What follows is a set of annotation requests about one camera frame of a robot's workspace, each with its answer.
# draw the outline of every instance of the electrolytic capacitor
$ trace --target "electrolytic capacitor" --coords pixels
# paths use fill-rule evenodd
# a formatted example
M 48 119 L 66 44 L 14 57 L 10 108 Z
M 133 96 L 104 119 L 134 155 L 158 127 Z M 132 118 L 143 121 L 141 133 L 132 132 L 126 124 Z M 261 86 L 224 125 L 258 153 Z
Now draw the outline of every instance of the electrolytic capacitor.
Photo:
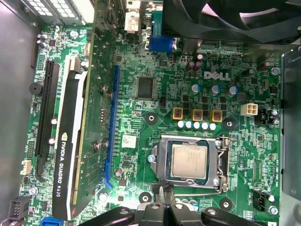
M 215 131 L 216 125 L 215 125 L 214 123 L 211 123 L 211 124 L 209 125 L 209 128 L 210 128 L 211 131 Z
M 202 129 L 203 129 L 203 130 L 207 130 L 208 127 L 209 127 L 209 126 L 208 126 L 208 123 L 207 123 L 207 122 L 203 122 L 203 123 L 202 123 Z
M 191 90 L 193 93 L 198 93 L 200 91 L 200 86 L 198 84 L 193 84 Z
M 198 121 L 196 121 L 196 122 L 193 123 L 193 128 L 194 128 L 194 129 L 199 129 L 200 126 L 201 126 L 201 125 L 199 124 Z
M 119 178 L 119 177 L 121 177 L 122 173 L 123 173 L 123 169 L 121 167 L 117 167 L 115 169 L 114 175 L 115 175 L 115 177 Z
M 262 72 L 264 70 L 267 70 L 267 68 L 269 68 L 270 66 L 271 66 L 271 63 L 269 61 L 265 61 L 257 66 L 257 70 L 259 72 Z
M 253 69 L 253 68 L 249 68 L 249 69 L 246 69 L 245 71 L 243 71 L 243 72 L 241 73 L 241 75 L 242 75 L 243 77 L 248 77 L 248 76 L 253 75 L 254 73 L 255 73 L 254 69 Z
M 201 69 L 201 66 L 202 66 L 202 62 L 201 61 L 197 61 L 194 64 L 193 71 L 198 72 Z
M 42 35 L 42 34 L 38 34 L 37 38 L 40 39 L 41 41 L 45 41 L 46 40 L 46 37 L 44 35 Z
M 37 43 L 38 45 L 41 47 L 41 48 L 45 48 L 46 47 L 46 44 L 44 42 L 42 42 L 41 40 L 37 40 Z
M 184 127 L 184 121 L 178 121 L 178 128 L 182 129 Z
M 228 90 L 227 90 L 227 95 L 229 97 L 233 97 L 238 93 L 238 89 L 236 86 L 231 86 Z
M 186 126 L 186 128 L 191 129 L 191 122 L 190 122 L 190 121 L 187 121 L 187 122 L 185 123 L 185 126 Z
M 185 69 L 190 72 L 193 69 L 193 67 L 194 67 L 194 62 L 193 61 L 189 61 L 187 63 L 187 65 L 186 65 Z
M 204 59 L 203 54 L 198 54 L 198 55 L 197 55 L 197 60 L 198 60 L 198 61 L 202 61 L 203 59 Z
M 215 96 L 215 95 L 219 94 L 221 90 L 222 90 L 222 89 L 221 89 L 221 87 L 220 87 L 219 85 L 214 85 L 214 86 L 211 87 L 210 93 L 211 93 L 213 96 Z

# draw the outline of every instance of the black connector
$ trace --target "black connector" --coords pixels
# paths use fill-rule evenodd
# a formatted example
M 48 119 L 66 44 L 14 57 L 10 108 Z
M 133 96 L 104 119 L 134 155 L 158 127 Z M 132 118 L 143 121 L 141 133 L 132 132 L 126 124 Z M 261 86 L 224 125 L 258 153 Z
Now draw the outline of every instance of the black connector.
M 40 182 L 45 181 L 41 175 L 43 174 L 43 166 L 49 154 L 50 147 L 48 141 L 51 137 L 52 131 L 52 125 L 50 122 L 53 118 L 55 110 L 56 87 L 59 71 L 59 64 L 49 60 L 46 62 L 39 127 L 35 149 L 35 156 L 37 157 L 36 179 Z
M 18 196 L 9 202 L 8 219 L 21 220 L 28 214 L 30 197 Z

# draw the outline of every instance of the integrated circuit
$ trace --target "integrated circuit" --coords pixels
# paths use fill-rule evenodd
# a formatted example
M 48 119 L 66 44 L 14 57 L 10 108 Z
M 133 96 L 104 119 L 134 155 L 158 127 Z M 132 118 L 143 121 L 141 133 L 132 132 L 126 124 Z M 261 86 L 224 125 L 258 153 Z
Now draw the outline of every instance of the integrated circuit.
M 176 178 L 206 178 L 206 146 L 173 145 L 172 152 L 171 176 Z
M 138 98 L 151 99 L 153 95 L 153 78 L 140 77 L 138 79 Z

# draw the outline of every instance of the white label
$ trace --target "white label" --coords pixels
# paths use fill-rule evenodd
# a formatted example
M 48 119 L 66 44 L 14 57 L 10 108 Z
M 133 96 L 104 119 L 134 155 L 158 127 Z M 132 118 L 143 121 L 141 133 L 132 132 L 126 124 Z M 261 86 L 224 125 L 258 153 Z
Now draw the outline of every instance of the white label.
M 121 147 L 136 148 L 136 136 L 123 135 Z

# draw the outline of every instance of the black fan blade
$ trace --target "black fan blade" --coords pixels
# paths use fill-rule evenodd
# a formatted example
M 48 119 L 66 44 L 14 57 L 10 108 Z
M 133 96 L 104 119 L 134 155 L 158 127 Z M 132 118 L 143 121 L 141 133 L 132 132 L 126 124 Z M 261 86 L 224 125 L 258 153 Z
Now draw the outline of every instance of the black fan blade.
M 199 23 L 202 9 L 208 2 L 209 0 L 182 0 L 182 4 L 184 5 L 187 14 L 196 24 Z
M 239 29 L 249 30 L 249 28 L 242 21 L 239 12 L 225 7 L 222 3 L 222 0 L 211 0 L 208 5 L 223 21 Z

